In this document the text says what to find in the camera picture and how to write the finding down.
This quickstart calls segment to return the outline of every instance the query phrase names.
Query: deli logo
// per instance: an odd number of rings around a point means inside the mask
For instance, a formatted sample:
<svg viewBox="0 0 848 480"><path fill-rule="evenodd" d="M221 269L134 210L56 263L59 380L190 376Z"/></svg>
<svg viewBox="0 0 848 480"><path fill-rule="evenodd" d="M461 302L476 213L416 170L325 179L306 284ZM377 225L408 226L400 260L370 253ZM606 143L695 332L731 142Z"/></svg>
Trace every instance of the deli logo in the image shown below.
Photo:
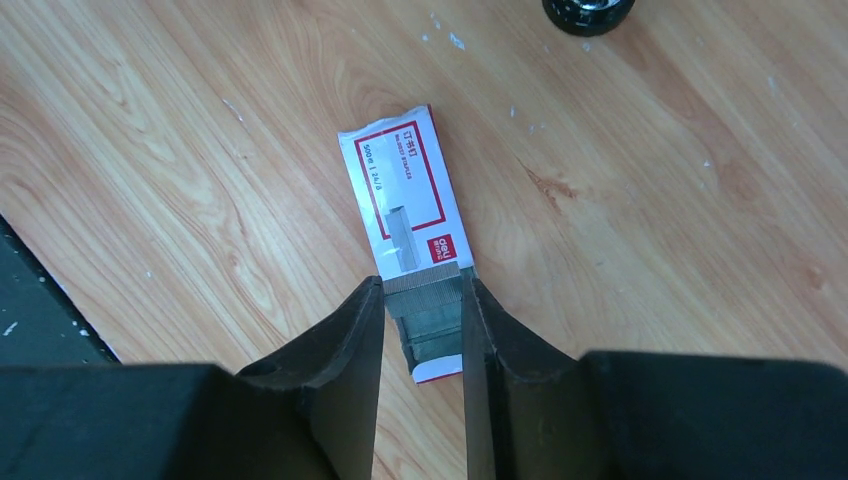
<svg viewBox="0 0 848 480"><path fill-rule="evenodd" d="M433 258L433 263L456 258L456 249L453 247L453 239L450 234L427 240L427 245L430 247L430 256Z"/></svg>

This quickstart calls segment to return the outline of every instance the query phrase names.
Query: dark green surface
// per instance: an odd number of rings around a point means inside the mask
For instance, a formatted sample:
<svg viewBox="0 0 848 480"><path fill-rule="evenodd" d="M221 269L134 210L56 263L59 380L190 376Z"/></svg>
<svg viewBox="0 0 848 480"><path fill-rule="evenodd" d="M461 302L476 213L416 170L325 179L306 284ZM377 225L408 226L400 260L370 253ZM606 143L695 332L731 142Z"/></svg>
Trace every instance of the dark green surface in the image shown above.
<svg viewBox="0 0 848 480"><path fill-rule="evenodd" d="M0 365L116 361L59 285L0 217Z"/></svg>

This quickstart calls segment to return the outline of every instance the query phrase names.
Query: red square label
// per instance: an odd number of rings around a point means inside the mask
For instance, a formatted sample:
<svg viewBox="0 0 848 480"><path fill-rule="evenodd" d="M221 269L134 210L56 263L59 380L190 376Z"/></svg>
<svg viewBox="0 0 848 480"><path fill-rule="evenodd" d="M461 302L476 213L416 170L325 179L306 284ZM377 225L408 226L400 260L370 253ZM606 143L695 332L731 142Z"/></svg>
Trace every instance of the red square label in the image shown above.
<svg viewBox="0 0 848 480"><path fill-rule="evenodd" d="M433 258L433 263L456 258L456 249L453 248L453 239L450 234L427 240L427 245L430 247L430 256Z"/></svg>

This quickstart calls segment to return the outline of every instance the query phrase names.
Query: white paint speck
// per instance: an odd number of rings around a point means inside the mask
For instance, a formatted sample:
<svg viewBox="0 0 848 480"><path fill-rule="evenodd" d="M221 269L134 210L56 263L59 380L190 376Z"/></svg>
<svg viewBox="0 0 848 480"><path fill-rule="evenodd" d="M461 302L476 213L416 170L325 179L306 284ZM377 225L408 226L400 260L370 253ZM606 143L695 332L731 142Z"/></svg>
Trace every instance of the white paint speck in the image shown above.
<svg viewBox="0 0 848 480"><path fill-rule="evenodd" d="M451 32L451 42L453 42L453 46L460 49L465 50L465 43L457 37L453 32Z"/></svg>
<svg viewBox="0 0 848 480"><path fill-rule="evenodd" d="M4 337L8 337L8 336L9 336L9 334L11 334L11 333L12 333L12 330L14 330L14 329L15 329L15 327L17 327L17 326L18 326L18 322L14 322L13 324L9 325L9 327L8 327L8 328L6 328L6 331L5 331L5 332L3 332L3 336L4 336Z"/></svg>
<svg viewBox="0 0 848 480"><path fill-rule="evenodd" d="M240 113L238 113L238 110L236 110L236 107L232 103L230 103L230 101L227 100L226 98L222 98L221 101L224 102L224 105L226 105L227 108L229 108L230 111L232 111L236 115L236 118L238 118L239 123L244 125L244 118L241 116Z"/></svg>

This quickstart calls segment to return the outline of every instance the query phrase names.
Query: small cardboard box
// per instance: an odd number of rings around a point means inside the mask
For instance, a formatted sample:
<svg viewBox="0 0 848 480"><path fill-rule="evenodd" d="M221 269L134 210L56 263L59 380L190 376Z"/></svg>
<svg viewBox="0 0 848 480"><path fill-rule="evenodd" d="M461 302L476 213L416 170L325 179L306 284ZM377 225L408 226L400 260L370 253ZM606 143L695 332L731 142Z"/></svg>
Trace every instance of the small cardboard box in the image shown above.
<svg viewBox="0 0 848 480"><path fill-rule="evenodd" d="M462 277L476 272L430 107L339 146L413 379L461 372Z"/></svg>

